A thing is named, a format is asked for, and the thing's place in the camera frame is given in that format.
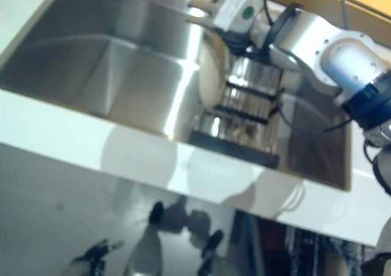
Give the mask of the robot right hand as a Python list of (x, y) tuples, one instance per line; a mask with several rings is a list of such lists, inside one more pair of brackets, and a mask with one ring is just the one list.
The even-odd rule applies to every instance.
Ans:
[(192, 24), (212, 31), (246, 34), (263, 9), (263, 0), (189, 0), (188, 7), (203, 12), (202, 16), (187, 17)]

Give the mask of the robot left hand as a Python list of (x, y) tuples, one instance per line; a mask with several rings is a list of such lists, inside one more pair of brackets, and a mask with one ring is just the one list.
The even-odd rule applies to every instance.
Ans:
[(64, 275), (104, 275), (106, 270), (105, 257), (113, 251), (121, 249), (124, 241), (109, 242), (104, 239), (91, 246), (81, 256), (74, 258)]

